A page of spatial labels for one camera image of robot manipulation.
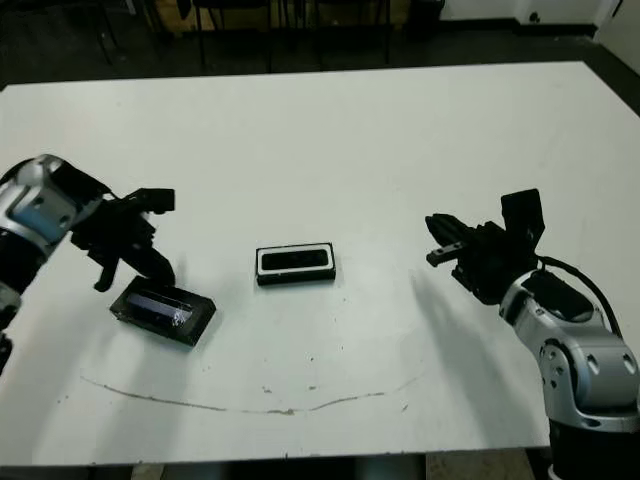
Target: small black case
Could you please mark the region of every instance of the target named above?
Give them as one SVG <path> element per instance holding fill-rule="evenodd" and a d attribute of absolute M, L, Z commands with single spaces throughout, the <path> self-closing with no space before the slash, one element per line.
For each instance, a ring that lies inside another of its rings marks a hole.
<path fill-rule="evenodd" d="M 309 243 L 256 250 L 258 285 L 334 280 L 336 262 L 331 243 Z"/>
<path fill-rule="evenodd" d="M 216 306 L 209 298 L 137 276 L 110 310 L 118 320 L 194 346 Z"/>

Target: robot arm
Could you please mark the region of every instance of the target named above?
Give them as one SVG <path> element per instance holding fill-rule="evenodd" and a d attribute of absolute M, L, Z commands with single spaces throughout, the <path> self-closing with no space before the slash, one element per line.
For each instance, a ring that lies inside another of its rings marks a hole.
<path fill-rule="evenodd" d="M 442 245 L 427 260 L 437 266 L 456 259 L 454 278 L 481 302 L 499 304 L 500 317 L 536 358 L 550 422 L 550 477 L 636 478 L 640 374 L 615 316 L 578 273 L 595 288 L 610 331 L 600 310 L 545 263 L 577 271 L 534 253 L 544 231 L 537 190 L 504 196 L 502 206 L 506 230 L 492 222 L 473 229 L 450 215 L 427 217 Z"/>
<path fill-rule="evenodd" d="M 120 259 L 146 277 L 173 285 L 171 264 L 153 248 L 155 229 L 143 217 L 173 209 L 173 190 L 140 189 L 119 199 L 53 155 L 21 162 L 0 178 L 0 373 L 12 348 L 2 330 L 68 232 L 71 242 L 103 267 L 96 290 L 109 289 Z"/>

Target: table surface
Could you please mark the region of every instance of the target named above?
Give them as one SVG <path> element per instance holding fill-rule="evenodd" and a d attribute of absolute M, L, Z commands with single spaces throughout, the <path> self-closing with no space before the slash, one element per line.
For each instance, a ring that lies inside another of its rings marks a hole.
<path fill-rule="evenodd" d="M 100 294 L 65 242 L 10 327 L 0 464 L 546 445 L 534 359 L 424 258 L 425 215 L 501 222 L 525 188 L 640 353 L 640 120 L 581 63 L 8 87 L 2 169 L 43 152 L 175 188 L 157 248 L 219 311 L 193 350 L 122 324 L 133 271 Z M 335 283 L 256 286 L 257 247 L 322 241 Z"/>

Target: drawn line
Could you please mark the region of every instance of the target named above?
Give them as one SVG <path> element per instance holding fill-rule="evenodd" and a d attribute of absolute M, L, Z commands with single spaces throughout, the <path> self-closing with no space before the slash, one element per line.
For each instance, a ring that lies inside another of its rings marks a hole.
<path fill-rule="evenodd" d="M 362 400 L 364 398 L 383 397 L 385 395 L 397 393 L 400 390 L 403 390 L 409 387 L 410 385 L 412 385 L 413 383 L 415 383 L 416 381 L 418 381 L 418 379 L 420 379 L 423 375 L 424 375 L 424 372 L 404 382 L 399 387 L 396 387 L 387 392 L 372 392 L 372 393 L 365 393 L 362 395 L 353 395 L 350 397 L 341 397 L 335 400 L 331 400 L 330 402 L 322 403 L 312 408 L 288 408 L 286 410 L 247 410 L 247 409 L 240 410 L 240 409 L 233 409 L 233 408 L 217 407 L 215 405 L 204 405 L 201 403 L 182 402 L 179 400 L 158 398 L 158 397 L 154 397 L 153 395 L 141 395 L 139 393 L 127 392 L 125 390 L 120 390 L 119 388 L 112 387 L 111 385 L 107 385 L 106 383 L 96 382 L 95 380 L 91 380 L 90 378 L 84 377 L 82 375 L 80 376 L 80 379 L 82 379 L 83 381 L 95 387 L 103 388 L 109 392 L 117 393 L 118 395 L 123 395 L 128 398 L 134 398 L 136 400 L 145 400 L 148 402 L 164 403 L 166 405 L 176 405 L 179 407 L 197 408 L 200 410 L 210 410 L 213 412 L 249 413 L 253 415 L 285 415 L 290 417 L 295 415 L 296 413 L 317 412 L 318 410 L 322 410 L 323 408 L 331 407 L 332 405 L 337 405 L 339 403 L 354 402 L 356 400 Z"/>

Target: black cable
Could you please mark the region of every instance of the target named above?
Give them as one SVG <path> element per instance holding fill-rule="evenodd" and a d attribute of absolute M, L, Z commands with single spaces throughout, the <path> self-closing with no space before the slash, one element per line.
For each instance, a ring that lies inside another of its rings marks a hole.
<path fill-rule="evenodd" d="M 618 337 L 622 338 L 622 331 L 620 330 L 620 325 L 618 325 L 618 320 L 616 319 L 615 313 L 613 313 L 613 308 L 611 308 L 611 304 L 607 297 L 604 296 L 602 290 L 598 288 L 598 286 L 593 283 L 593 281 L 587 277 L 584 273 L 578 270 L 576 267 L 569 265 L 568 263 L 563 262 L 562 260 L 557 260 L 553 257 L 544 257 L 538 256 L 538 260 L 542 262 L 542 265 L 549 265 L 551 267 L 560 268 L 564 270 L 569 275 L 573 275 L 577 279 L 579 279 L 582 283 L 584 283 L 589 290 L 593 292 L 596 296 L 600 304 L 602 305 L 602 309 L 604 313 L 607 315 L 607 320 L 609 321 L 609 327 L 611 328 L 611 332 Z"/>

